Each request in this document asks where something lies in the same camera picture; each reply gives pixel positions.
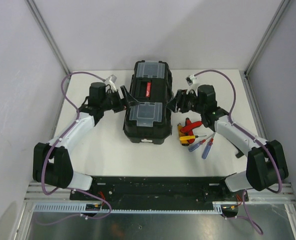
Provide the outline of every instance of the white enclosure wall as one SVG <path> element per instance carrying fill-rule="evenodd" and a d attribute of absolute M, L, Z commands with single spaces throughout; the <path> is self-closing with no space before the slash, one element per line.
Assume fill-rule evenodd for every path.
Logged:
<path fill-rule="evenodd" d="M 244 70 L 281 0 L 36 0 L 68 67 Z"/>
<path fill-rule="evenodd" d="M 32 180 L 33 148 L 49 139 L 63 71 L 23 0 L 0 1 L 0 239 Z"/>
<path fill-rule="evenodd" d="M 250 73 L 266 131 L 280 140 L 296 195 L 296 0 Z"/>

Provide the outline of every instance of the screwdriver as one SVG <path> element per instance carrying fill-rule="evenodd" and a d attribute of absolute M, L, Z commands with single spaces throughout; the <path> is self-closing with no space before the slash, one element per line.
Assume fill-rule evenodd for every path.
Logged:
<path fill-rule="evenodd" d="M 179 137 L 183 137 L 183 136 L 185 136 L 185 134 L 181 132 L 181 129 L 182 129 L 182 125 L 179 123 L 179 124 L 178 124 L 178 133 L 179 133 Z M 180 141 L 180 143 L 181 143 L 181 145 L 183 145 L 183 146 L 189 146 L 188 141 Z"/>
<path fill-rule="evenodd" d="M 207 156 L 208 156 L 208 154 L 209 154 L 209 152 L 210 152 L 211 146 L 213 145 L 213 137 L 214 137 L 215 134 L 216 133 L 214 133 L 212 135 L 212 138 L 210 139 L 210 141 L 207 143 L 207 146 L 203 150 L 203 153 L 202 153 L 202 158 L 203 159 L 206 159 Z"/>
<path fill-rule="evenodd" d="M 200 142 L 197 142 L 195 145 L 191 146 L 188 148 L 189 152 L 192 152 L 194 150 L 196 150 L 198 147 L 200 147 L 201 145 L 203 145 L 203 143 L 206 141 L 206 139 L 200 141 Z"/>
<path fill-rule="evenodd" d="M 192 136 L 181 136 L 179 139 L 180 141 L 186 141 L 186 140 L 190 140 L 190 139 L 196 139 L 198 137 L 201 136 L 197 136 L 197 135 L 192 135 Z"/>

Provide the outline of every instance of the white table surface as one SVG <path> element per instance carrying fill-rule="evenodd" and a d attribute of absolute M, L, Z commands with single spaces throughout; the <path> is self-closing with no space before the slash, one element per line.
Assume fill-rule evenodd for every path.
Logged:
<path fill-rule="evenodd" d="M 178 89 L 187 89 L 185 78 L 200 70 L 172 70 L 174 94 Z M 116 86 L 125 85 L 130 88 L 132 70 L 107 70 L 88 71 L 107 78 L 114 74 L 117 76 Z M 239 71 L 236 69 L 222 70 L 235 85 L 237 100 L 233 119 L 244 127 L 257 134 L 249 103 L 245 94 Z M 208 72 L 198 76 L 203 84 L 213 85 L 216 91 L 218 105 L 227 111 L 230 110 L 233 94 L 229 82 L 221 75 Z M 89 94 L 90 84 L 98 82 L 96 78 L 85 75 L 73 75 L 68 88 L 67 96 L 80 106 L 85 96 Z M 75 110 L 68 102 L 64 102 L 60 114 L 56 134 L 71 122 Z M 105 112 L 103 118 L 74 148 L 70 154 L 75 171 L 93 176 L 149 176 L 149 177 L 210 177 L 226 176 L 244 171 L 246 157 L 237 159 L 236 148 L 224 137 L 216 134 L 213 146 L 206 160 L 201 158 L 206 144 L 194 152 L 189 152 L 187 147 L 181 146 L 178 139 L 177 124 L 182 123 L 186 117 L 192 122 L 200 120 L 197 113 L 173 113 L 171 123 L 172 135 L 166 138 L 163 144 L 131 143 L 125 136 L 122 128 L 125 111 L 113 113 Z M 194 134 L 212 134 L 204 126 L 196 128 Z"/>

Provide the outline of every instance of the red pliers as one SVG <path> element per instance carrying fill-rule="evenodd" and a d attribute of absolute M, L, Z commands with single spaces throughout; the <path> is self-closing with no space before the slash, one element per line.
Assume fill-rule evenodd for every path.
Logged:
<path fill-rule="evenodd" d="M 183 134 L 186 134 L 188 136 L 193 136 L 193 130 L 195 128 L 198 128 L 202 125 L 202 121 L 195 121 L 195 122 L 191 122 L 191 120 L 187 117 L 186 118 L 186 122 L 185 122 L 185 126 L 180 130 L 180 132 L 182 132 Z M 190 144 L 194 143 L 195 139 L 190 139 L 188 140 L 188 142 Z"/>

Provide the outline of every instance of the transparent compartment lid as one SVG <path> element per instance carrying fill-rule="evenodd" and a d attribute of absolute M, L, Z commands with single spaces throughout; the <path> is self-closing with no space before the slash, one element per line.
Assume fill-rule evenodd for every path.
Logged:
<path fill-rule="evenodd" d="M 146 61 L 138 64 L 137 78 L 164 79 L 165 64 L 157 61 Z"/>
<path fill-rule="evenodd" d="M 162 103 L 141 102 L 131 107 L 129 120 L 136 120 L 139 127 L 153 127 L 153 122 L 162 120 Z"/>

